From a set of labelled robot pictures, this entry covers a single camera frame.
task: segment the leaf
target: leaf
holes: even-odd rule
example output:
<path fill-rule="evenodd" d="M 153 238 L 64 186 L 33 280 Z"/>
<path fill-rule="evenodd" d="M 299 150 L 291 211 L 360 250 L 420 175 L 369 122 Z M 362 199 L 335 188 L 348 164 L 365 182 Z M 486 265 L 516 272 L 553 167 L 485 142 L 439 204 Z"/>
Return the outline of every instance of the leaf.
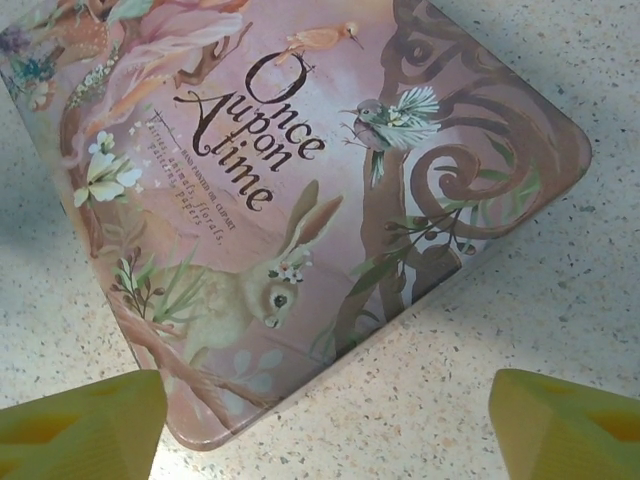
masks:
<path fill-rule="evenodd" d="M 395 222 L 398 225 L 402 225 L 403 227 L 416 228 L 429 223 L 429 220 L 425 217 L 409 215 L 402 218 L 394 218 L 392 222 Z"/>
<path fill-rule="evenodd" d="M 185 324 L 185 323 L 191 323 L 191 322 L 195 322 L 196 320 L 199 320 L 202 318 L 202 315 L 192 315 L 190 317 L 174 317 L 173 315 L 170 314 L 164 314 L 162 317 L 153 318 L 153 321 L 156 323 L 163 323 L 166 322 L 167 320 L 173 322 L 173 323 L 180 323 L 180 324 Z"/>
<path fill-rule="evenodd" d="M 200 274 L 191 282 L 187 287 L 185 287 L 184 291 L 180 294 L 178 298 L 174 300 L 171 304 L 171 307 L 167 310 L 168 313 L 173 315 L 174 313 L 178 313 L 181 310 L 185 310 L 193 305 L 195 302 L 192 302 L 193 298 L 200 292 L 202 288 L 202 284 L 200 280 L 205 274 L 205 270 L 203 269 Z"/>
<path fill-rule="evenodd" d="M 156 255 L 155 253 L 151 254 L 151 257 L 149 258 L 147 263 L 137 273 L 136 278 L 137 278 L 138 287 L 140 287 L 141 285 L 144 285 L 144 282 L 146 282 L 147 279 L 151 275 L 153 275 L 154 270 L 155 270 L 155 266 L 153 265 L 153 259 L 154 259 L 155 255 Z"/>
<path fill-rule="evenodd" d="M 231 415 L 242 415 L 244 412 L 245 402 L 235 393 L 228 390 L 222 392 L 222 401 Z"/>
<path fill-rule="evenodd" d="M 472 227 L 478 226 L 478 213 L 479 213 L 478 205 L 475 205 L 471 209 L 471 216 L 469 217 L 469 225 L 471 225 Z M 460 253 L 467 253 L 469 251 L 469 247 L 471 247 L 471 241 L 472 241 L 471 238 L 467 238 L 467 241 L 465 242 L 464 246 L 460 249 Z"/>
<path fill-rule="evenodd" d="M 375 321 L 376 323 L 381 323 L 380 319 L 372 312 L 370 312 L 369 310 L 360 310 L 360 313 L 358 313 L 359 317 L 367 317 L 370 318 L 371 320 Z"/>
<path fill-rule="evenodd" d="M 528 197 L 532 193 L 540 191 L 540 188 L 541 188 L 540 174 L 538 173 L 538 170 L 534 168 L 531 175 L 529 175 L 529 177 L 527 177 L 527 180 L 524 182 L 524 185 L 522 186 L 522 190 L 518 190 L 518 195 L 520 195 L 521 197 L 522 196 Z"/>
<path fill-rule="evenodd" d="M 251 390 L 256 393 L 267 393 L 271 390 L 273 379 L 268 373 L 259 373 L 255 377 L 251 378 L 247 385 Z"/>
<path fill-rule="evenodd" d="M 509 212 L 509 217 L 518 218 L 523 212 L 524 202 L 522 201 L 522 197 L 514 190 L 511 192 L 511 211 Z"/>
<path fill-rule="evenodd" d="M 260 357 L 260 362 L 258 363 L 258 366 L 262 370 L 269 370 L 271 368 L 275 368 L 278 365 L 280 365 L 282 363 L 282 358 L 283 358 L 282 352 L 278 349 L 274 349 L 265 353 L 264 355 L 262 355 L 262 357 Z"/>
<path fill-rule="evenodd" d="M 115 22 L 129 20 L 145 15 L 153 5 L 153 0 L 120 0 L 107 18 L 109 26 Z"/>
<path fill-rule="evenodd" d="M 442 167 L 436 167 L 434 168 L 434 170 L 436 172 L 454 173 L 455 175 L 458 175 L 460 173 L 460 170 L 458 169 L 458 167 L 451 167 L 448 165 L 444 165 Z"/>
<path fill-rule="evenodd" d="M 511 177 L 509 177 L 509 174 L 507 173 L 485 168 L 478 172 L 478 178 L 484 178 L 485 180 L 493 180 L 495 182 L 507 182 Z"/>
<path fill-rule="evenodd" d="M 356 268 L 351 270 L 350 275 L 356 276 L 356 275 L 362 275 L 363 273 L 367 273 L 369 270 L 371 270 L 373 267 L 376 266 L 374 261 L 375 261 L 375 257 L 374 258 L 370 258 L 368 260 L 365 260 L 360 265 L 358 265 Z"/>
<path fill-rule="evenodd" d="M 122 230 L 122 228 L 109 223 L 104 223 L 102 225 L 102 233 L 104 233 L 105 238 L 108 238 L 109 240 L 121 240 L 124 236 L 124 230 Z"/>
<path fill-rule="evenodd" d="M 394 269 L 398 268 L 398 259 L 391 256 L 387 258 L 380 265 L 374 266 L 372 269 L 365 272 L 355 283 L 348 297 L 354 297 L 366 292 L 371 287 L 377 285 L 382 279 L 388 277 Z"/>
<path fill-rule="evenodd" d="M 477 204 L 478 202 L 473 202 L 470 200 L 453 200 L 449 202 L 447 206 L 443 207 L 443 209 L 445 212 L 453 212 L 454 210 L 464 210 L 465 208 L 468 208 Z"/>
<path fill-rule="evenodd" d="M 480 214 L 482 215 L 482 221 L 484 222 L 486 227 L 491 227 L 492 226 L 492 220 L 491 220 L 491 214 L 489 213 L 489 209 L 491 208 L 491 205 L 493 205 L 493 202 L 495 201 L 495 198 L 490 198 L 488 200 L 482 200 L 479 205 L 480 205 Z"/>
<path fill-rule="evenodd" d="M 491 142 L 491 146 L 493 147 L 493 149 L 498 152 L 502 156 L 502 158 L 504 158 L 505 163 L 509 167 L 513 167 L 515 165 L 515 155 L 513 154 L 513 152 L 503 144 L 496 142 L 489 135 L 486 135 L 486 137 Z"/>
<path fill-rule="evenodd" d="M 313 354 L 316 351 L 316 347 L 322 341 L 322 339 L 324 339 L 327 335 L 331 335 L 331 333 L 333 332 L 333 329 L 336 326 L 337 321 L 338 319 L 334 318 L 331 321 L 331 323 L 328 326 L 326 326 L 324 329 L 322 329 L 320 333 L 316 336 L 316 338 L 313 340 L 313 343 L 311 344 L 311 348 L 309 348 L 309 357 L 313 357 Z"/>
<path fill-rule="evenodd" d="M 247 350 L 238 350 L 233 357 L 233 368 L 236 370 L 236 374 L 242 375 L 249 369 L 251 363 L 251 352 Z"/>
<path fill-rule="evenodd" d="M 105 257 L 107 255 L 111 255 L 113 253 L 119 253 L 120 249 L 115 245 L 105 245 L 100 250 L 98 250 L 98 255 Z"/>
<path fill-rule="evenodd" d="M 158 305 L 158 314 L 156 315 L 156 313 L 154 312 L 154 321 L 156 321 L 156 318 L 161 318 L 163 315 L 166 314 L 166 312 L 168 312 L 167 302 L 169 301 L 171 292 L 173 291 L 177 283 L 180 281 L 180 279 L 184 275 L 187 267 L 191 263 L 191 260 L 193 260 L 193 256 L 196 253 L 196 248 L 197 248 L 197 245 L 193 247 L 193 249 L 191 250 L 191 253 L 187 256 L 187 258 L 184 261 L 180 262 L 180 264 L 178 265 L 178 268 L 176 269 L 175 273 L 173 274 L 173 277 L 171 278 L 171 281 L 169 282 L 169 286 L 165 289 L 165 294 L 161 297 L 160 305 Z M 171 306 L 173 307 L 177 301 L 178 300 L 176 299 L 176 301 L 173 302 Z"/>

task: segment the perched bird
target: perched bird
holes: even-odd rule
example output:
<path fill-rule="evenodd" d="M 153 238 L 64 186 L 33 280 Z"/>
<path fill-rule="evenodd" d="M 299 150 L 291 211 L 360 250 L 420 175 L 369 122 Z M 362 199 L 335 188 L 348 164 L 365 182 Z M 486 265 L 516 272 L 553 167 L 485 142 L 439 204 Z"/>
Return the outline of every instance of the perched bird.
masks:
<path fill-rule="evenodd" d="M 397 105 L 387 107 L 378 100 L 365 100 L 356 110 L 342 110 L 357 115 L 351 130 L 354 138 L 364 148 L 373 151 L 371 165 L 371 188 L 384 175 L 384 154 L 397 148 L 408 151 L 420 146 L 440 128 L 432 120 L 438 112 L 438 102 L 431 87 L 416 87 L 405 91 Z M 359 145 L 349 139 L 345 144 Z"/>
<path fill-rule="evenodd" d="M 345 38 L 350 38 L 364 50 L 364 47 L 356 37 L 357 34 L 358 24 L 355 22 L 347 22 L 336 27 L 314 28 L 296 33 L 287 37 L 289 46 L 276 58 L 276 65 L 284 63 L 293 54 L 301 53 L 305 50 L 329 50 Z"/>

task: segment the branch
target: branch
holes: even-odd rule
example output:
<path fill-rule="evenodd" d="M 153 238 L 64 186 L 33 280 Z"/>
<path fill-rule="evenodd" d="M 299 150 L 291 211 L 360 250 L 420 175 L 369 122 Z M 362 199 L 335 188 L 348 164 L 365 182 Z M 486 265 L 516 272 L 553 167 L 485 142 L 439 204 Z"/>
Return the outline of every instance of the branch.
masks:
<path fill-rule="evenodd" d="M 166 370 L 171 376 L 189 385 L 195 396 L 209 407 L 220 420 L 220 423 L 227 430 L 231 430 L 233 424 L 229 419 L 227 408 L 215 391 L 215 385 L 208 382 L 207 379 L 179 358 L 176 352 L 149 327 L 148 322 L 131 312 L 116 295 L 109 293 L 107 298 L 116 314 L 118 325 L 127 340 L 146 348 L 155 360 L 158 369 Z"/>
<path fill-rule="evenodd" d="M 261 398 L 245 387 L 231 383 L 212 373 L 194 369 L 184 362 L 175 350 L 157 334 L 157 325 L 143 320 L 133 313 L 114 293 L 108 293 L 107 298 L 127 340 L 146 348 L 159 369 L 163 369 L 171 376 L 185 382 L 193 394 L 213 412 L 220 423 L 230 432 L 235 433 L 238 430 L 238 425 L 229 418 L 227 408 L 217 389 L 234 393 L 260 409 L 271 408 L 280 401 L 280 399 Z"/>
<path fill-rule="evenodd" d="M 218 45 L 220 42 L 215 42 L 215 43 L 212 43 L 211 45 L 204 47 L 202 49 L 202 58 L 200 59 L 198 66 L 193 70 L 193 72 L 180 70 L 174 76 L 174 82 L 175 82 L 176 88 L 180 88 L 180 86 L 183 83 L 186 83 L 187 85 L 192 85 L 192 86 L 200 85 L 204 81 L 204 79 L 215 68 L 217 68 L 218 65 L 220 65 L 220 63 L 222 63 L 222 61 L 225 58 L 227 58 L 231 53 L 233 53 L 238 49 L 238 47 L 242 43 L 242 40 L 244 39 L 249 29 L 251 29 L 251 27 L 253 27 L 253 22 L 249 22 L 244 27 L 244 29 L 240 32 L 236 45 L 228 52 L 227 52 L 227 48 L 229 48 L 229 44 L 231 43 L 230 37 L 224 37 L 224 39 L 222 40 L 223 42 L 222 49 L 218 54 L 215 53 L 215 50 L 216 48 L 218 48 Z"/>

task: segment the white speckled surface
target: white speckled surface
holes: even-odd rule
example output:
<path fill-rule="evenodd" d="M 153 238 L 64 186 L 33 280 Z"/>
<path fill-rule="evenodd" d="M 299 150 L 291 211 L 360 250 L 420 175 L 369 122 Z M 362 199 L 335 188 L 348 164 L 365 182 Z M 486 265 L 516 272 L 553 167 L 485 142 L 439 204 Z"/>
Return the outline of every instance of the white speckled surface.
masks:
<path fill-rule="evenodd" d="M 34 3 L 0 0 L 0 27 Z M 585 129 L 590 173 L 491 262 L 239 439 L 195 454 L 165 434 L 153 479 L 499 480 L 487 416 L 497 369 L 640 396 L 639 4 L 434 3 Z M 4 87 L 0 102 L 5 407 L 135 363 Z"/>

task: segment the yellow object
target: yellow object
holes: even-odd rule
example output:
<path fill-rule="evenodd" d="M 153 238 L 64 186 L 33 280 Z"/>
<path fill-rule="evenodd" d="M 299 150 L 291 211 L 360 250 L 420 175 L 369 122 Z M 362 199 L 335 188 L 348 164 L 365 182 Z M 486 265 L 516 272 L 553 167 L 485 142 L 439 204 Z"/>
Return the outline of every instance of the yellow object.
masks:
<path fill-rule="evenodd" d="M 0 479 L 147 480 L 166 415 L 155 370 L 0 410 Z"/>
<path fill-rule="evenodd" d="M 489 414 L 512 480 L 640 479 L 640 401 L 500 370 Z"/>

